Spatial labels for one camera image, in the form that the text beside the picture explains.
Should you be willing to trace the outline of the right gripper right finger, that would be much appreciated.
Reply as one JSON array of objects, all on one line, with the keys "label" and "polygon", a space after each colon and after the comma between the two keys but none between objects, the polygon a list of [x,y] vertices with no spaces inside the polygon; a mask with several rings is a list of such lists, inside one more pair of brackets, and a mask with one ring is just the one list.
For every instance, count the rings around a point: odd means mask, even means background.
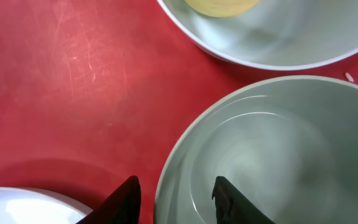
[{"label": "right gripper right finger", "polygon": [[275,224],[223,176],[216,177],[212,199],[217,224]]}]

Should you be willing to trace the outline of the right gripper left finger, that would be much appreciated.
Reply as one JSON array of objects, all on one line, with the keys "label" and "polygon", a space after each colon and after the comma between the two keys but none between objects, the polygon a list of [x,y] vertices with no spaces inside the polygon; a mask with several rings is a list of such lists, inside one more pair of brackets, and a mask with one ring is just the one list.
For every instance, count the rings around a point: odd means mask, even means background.
[{"label": "right gripper left finger", "polygon": [[138,224],[141,188],[136,175],[122,183],[96,210],[77,224]]}]

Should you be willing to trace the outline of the light blue plate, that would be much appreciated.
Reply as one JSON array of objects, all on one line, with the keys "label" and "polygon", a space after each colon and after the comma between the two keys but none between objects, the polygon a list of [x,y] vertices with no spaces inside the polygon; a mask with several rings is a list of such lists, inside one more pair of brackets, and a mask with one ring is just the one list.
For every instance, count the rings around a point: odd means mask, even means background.
[{"label": "light blue plate", "polygon": [[85,204],[57,192],[0,187],[0,224],[72,224],[92,211]]}]

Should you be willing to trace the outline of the mint green bowl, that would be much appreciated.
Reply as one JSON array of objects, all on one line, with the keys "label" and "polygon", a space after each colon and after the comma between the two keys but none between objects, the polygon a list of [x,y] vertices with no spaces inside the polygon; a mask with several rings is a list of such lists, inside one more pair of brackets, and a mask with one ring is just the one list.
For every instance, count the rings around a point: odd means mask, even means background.
[{"label": "mint green bowl", "polygon": [[275,223],[358,223],[358,85],[297,75],[208,108],[163,167],[155,223],[215,223],[216,177]]}]

